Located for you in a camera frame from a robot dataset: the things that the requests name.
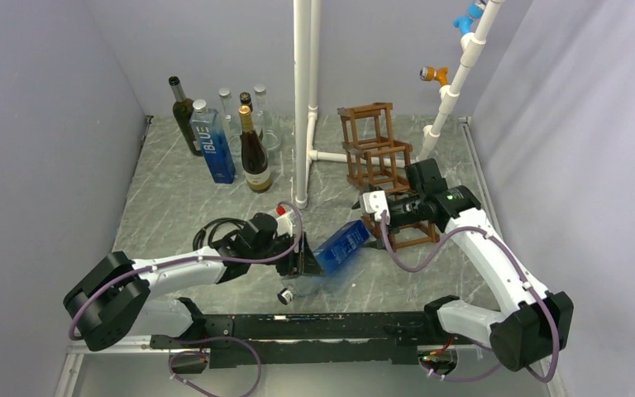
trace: blue valve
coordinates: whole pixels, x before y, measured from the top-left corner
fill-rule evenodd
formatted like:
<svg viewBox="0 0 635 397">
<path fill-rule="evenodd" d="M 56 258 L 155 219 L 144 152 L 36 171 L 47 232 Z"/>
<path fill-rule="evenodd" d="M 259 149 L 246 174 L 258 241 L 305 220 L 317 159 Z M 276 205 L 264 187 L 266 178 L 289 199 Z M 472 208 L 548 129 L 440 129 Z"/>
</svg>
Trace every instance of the blue valve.
<svg viewBox="0 0 635 397">
<path fill-rule="evenodd" d="M 473 2 L 466 10 L 465 15 L 462 15 L 454 20 L 454 27 L 459 28 L 462 36 L 470 33 L 470 26 L 473 22 L 483 16 L 484 6 L 484 2 L 480 2 L 480 5 L 477 4 L 477 2 Z"/>
</svg>

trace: marble surface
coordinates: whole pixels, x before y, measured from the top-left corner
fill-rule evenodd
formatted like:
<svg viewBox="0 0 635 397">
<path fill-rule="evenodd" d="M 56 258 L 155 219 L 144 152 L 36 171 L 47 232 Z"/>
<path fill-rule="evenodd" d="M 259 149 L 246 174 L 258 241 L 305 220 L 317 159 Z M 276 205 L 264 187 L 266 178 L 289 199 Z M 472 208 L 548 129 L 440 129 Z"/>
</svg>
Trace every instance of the marble surface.
<svg viewBox="0 0 635 397">
<path fill-rule="evenodd" d="M 422 128 L 432 121 L 433 117 L 394 115 L 396 139 L 411 142 L 417 148 Z M 373 120 L 360 120 L 358 127 L 362 136 L 373 133 Z M 284 144 L 279 151 L 270 153 L 274 185 L 264 194 L 254 194 L 246 186 L 238 159 L 235 182 L 214 184 L 204 159 L 190 154 L 174 119 L 155 117 L 131 184 L 114 249 L 125 251 L 130 258 L 157 258 L 191 251 L 193 235 L 207 222 L 219 217 L 249 219 L 254 213 L 272 210 L 281 200 L 290 200 L 294 174 L 292 128 L 291 117 L 280 118 L 279 134 Z M 341 141 L 339 117 L 321 115 L 315 147 L 342 153 Z M 464 184 L 481 197 L 466 139 L 453 117 L 442 131 L 434 156 L 450 186 Z M 346 164 L 342 163 L 318 161 L 311 167 L 309 203 L 303 219 L 312 247 L 325 241 L 345 222 L 359 217 L 358 210 L 351 210 L 357 191 L 346 182 L 345 175 Z M 418 235 L 411 231 L 402 236 Z M 433 244 L 408 247 L 399 250 L 398 255 L 405 263 L 415 265 L 433 247 Z M 276 298 L 281 288 L 273 267 L 253 265 L 239 279 L 223 285 L 183 289 L 166 298 L 189 297 L 204 313 L 422 310 L 424 304 L 448 294 L 487 309 L 498 308 L 488 286 L 452 242 L 417 274 L 400 270 L 385 251 L 361 248 L 316 294 L 296 298 L 284 306 Z"/>
</svg>

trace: green wine bottle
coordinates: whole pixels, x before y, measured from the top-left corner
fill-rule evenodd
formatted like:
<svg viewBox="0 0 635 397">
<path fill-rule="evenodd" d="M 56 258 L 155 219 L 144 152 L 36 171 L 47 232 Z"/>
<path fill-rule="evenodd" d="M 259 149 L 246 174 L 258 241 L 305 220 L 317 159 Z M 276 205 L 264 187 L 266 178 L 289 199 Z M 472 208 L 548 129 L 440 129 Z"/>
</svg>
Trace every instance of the green wine bottle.
<svg viewBox="0 0 635 397">
<path fill-rule="evenodd" d="M 181 135 L 184 136 L 186 145 L 189 146 L 191 153 L 193 153 L 193 155 L 203 157 L 203 152 L 201 151 L 198 141 L 196 141 L 196 136 L 193 134 L 191 123 L 189 122 L 191 116 L 193 116 L 193 100 L 191 98 L 186 98 L 184 89 L 181 88 L 181 82 L 178 77 L 169 77 L 169 85 L 171 86 L 171 90 L 174 92 L 174 98 L 176 99 L 172 112 L 174 113 L 176 123 L 179 124 Z"/>
</svg>

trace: bottle label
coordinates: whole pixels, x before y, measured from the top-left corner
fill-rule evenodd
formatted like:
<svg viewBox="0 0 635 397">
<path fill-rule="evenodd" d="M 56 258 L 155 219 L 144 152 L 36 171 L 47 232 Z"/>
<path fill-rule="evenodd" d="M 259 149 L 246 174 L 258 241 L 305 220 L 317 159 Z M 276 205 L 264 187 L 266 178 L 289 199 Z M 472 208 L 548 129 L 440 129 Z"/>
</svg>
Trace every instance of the bottle label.
<svg viewBox="0 0 635 397">
<path fill-rule="evenodd" d="M 267 166 L 266 170 L 260 174 L 250 174 L 245 171 L 245 178 L 253 190 L 266 189 L 271 184 L 271 170 Z"/>
</svg>

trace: white wall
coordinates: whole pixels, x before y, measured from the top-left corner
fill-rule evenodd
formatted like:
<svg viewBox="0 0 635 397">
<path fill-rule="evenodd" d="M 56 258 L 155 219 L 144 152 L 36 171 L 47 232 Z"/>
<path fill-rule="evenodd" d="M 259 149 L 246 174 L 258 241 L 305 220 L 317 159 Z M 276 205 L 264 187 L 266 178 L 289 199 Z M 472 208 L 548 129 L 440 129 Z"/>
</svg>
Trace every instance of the white wall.
<svg viewBox="0 0 635 397">
<path fill-rule="evenodd" d="M 109 252 L 144 114 L 81 0 L 0 0 L 0 396 L 52 395 L 68 290 Z"/>
<path fill-rule="evenodd" d="M 472 114 L 531 0 L 504 4 L 484 54 L 455 112 Z M 293 2 L 290 0 L 87 0 L 148 114 L 171 114 L 167 78 L 186 94 L 219 106 L 217 90 L 235 98 L 262 82 L 274 105 L 294 110 Z M 401 114 L 436 113 L 437 83 L 419 80 L 424 65 L 461 57 L 452 25 L 470 0 L 323 0 L 319 74 L 321 112 L 374 101 Z"/>
<path fill-rule="evenodd" d="M 506 239 L 574 300 L 570 396 L 635 397 L 635 2 L 533 2 L 473 130 Z"/>
</svg>

